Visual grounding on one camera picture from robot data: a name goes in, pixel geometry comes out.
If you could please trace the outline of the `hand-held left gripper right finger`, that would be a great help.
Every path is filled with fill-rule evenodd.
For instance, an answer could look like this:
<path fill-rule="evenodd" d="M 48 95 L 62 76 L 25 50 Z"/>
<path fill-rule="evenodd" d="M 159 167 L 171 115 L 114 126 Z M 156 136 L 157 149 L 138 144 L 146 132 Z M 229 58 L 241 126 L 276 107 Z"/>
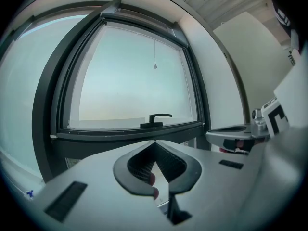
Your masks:
<path fill-rule="evenodd" d="M 249 155 L 195 149 L 168 141 L 155 148 L 175 167 L 163 169 L 169 179 L 166 217 L 155 219 L 155 231 L 258 231 L 262 213 L 253 197 L 262 161 L 262 145 Z"/>

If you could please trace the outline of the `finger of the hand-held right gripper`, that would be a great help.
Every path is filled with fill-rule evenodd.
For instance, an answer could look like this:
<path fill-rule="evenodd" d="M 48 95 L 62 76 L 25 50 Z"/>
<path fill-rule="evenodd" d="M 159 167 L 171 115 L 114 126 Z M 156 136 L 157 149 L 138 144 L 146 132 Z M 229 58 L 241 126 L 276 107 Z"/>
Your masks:
<path fill-rule="evenodd" d="M 235 125 L 224 128 L 209 130 L 206 132 L 206 139 L 210 144 L 216 145 L 228 151 L 235 151 L 239 141 L 252 139 L 249 125 Z"/>

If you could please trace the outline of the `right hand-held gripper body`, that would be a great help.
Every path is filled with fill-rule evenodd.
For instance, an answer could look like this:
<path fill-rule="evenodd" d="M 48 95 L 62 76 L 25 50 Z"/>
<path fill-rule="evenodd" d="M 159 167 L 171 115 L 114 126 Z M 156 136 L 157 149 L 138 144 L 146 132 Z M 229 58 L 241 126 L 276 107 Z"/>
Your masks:
<path fill-rule="evenodd" d="M 273 138 L 287 128 L 289 122 L 279 101 L 269 101 L 261 108 L 252 111 L 253 138 Z"/>

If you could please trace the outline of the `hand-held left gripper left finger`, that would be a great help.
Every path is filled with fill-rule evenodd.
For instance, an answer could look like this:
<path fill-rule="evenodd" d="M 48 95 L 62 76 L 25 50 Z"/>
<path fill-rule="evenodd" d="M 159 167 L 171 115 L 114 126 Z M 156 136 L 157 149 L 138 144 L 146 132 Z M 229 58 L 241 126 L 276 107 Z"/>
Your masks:
<path fill-rule="evenodd" d="M 152 197 L 132 195 L 114 178 L 116 160 L 148 144 L 144 141 L 94 154 L 50 180 L 36 196 L 37 220 L 48 231 L 173 231 Z M 86 188 L 59 222 L 45 210 L 75 181 Z"/>

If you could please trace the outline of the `person's right hand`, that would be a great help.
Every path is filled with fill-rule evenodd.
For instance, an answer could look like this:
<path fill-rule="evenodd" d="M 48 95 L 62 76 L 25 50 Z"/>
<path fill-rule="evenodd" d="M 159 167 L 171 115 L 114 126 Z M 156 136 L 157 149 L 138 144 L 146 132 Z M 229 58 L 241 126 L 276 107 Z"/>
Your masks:
<path fill-rule="evenodd" d="M 227 154 L 242 154 L 242 155 L 248 155 L 249 152 L 243 150 L 244 142 L 243 141 L 238 141 L 236 143 L 236 147 L 234 151 L 226 150 L 223 148 L 219 148 L 219 151 L 221 153 L 227 153 Z"/>

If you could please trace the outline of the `person's left hand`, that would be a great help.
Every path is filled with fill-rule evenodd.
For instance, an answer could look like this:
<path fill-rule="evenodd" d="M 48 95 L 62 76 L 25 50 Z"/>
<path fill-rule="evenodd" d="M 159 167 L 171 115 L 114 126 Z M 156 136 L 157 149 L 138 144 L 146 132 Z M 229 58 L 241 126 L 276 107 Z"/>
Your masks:
<path fill-rule="evenodd" d="M 155 181 L 156 181 L 156 177 L 155 177 L 154 173 L 151 173 L 150 174 L 150 185 L 154 189 L 154 200 L 156 200 L 159 196 L 159 190 L 156 187 L 154 187 Z"/>

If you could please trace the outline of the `white partition panel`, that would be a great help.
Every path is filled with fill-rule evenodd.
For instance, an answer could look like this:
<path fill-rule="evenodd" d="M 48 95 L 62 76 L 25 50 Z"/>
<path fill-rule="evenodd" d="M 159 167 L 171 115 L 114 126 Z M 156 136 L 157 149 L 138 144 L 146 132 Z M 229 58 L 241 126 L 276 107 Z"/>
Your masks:
<path fill-rule="evenodd" d="M 249 111 L 274 97 L 292 68 L 287 52 L 255 17 L 244 12 L 214 30 L 240 74 Z"/>

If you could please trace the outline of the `dark grey sliding door frame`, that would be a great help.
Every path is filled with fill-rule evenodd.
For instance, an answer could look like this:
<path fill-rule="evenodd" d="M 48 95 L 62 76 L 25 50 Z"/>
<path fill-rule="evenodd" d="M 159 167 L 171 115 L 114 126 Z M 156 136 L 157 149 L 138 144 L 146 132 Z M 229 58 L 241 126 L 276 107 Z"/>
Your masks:
<path fill-rule="evenodd" d="M 189 45 L 107 22 L 113 13 L 150 23 Z M 62 6 L 29 17 L 0 66 L 0 146 L 45 182 L 84 159 L 149 140 L 209 150 L 201 70 L 180 25 L 120 0 Z M 149 115 L 162 127 L 140 128 Z"/>

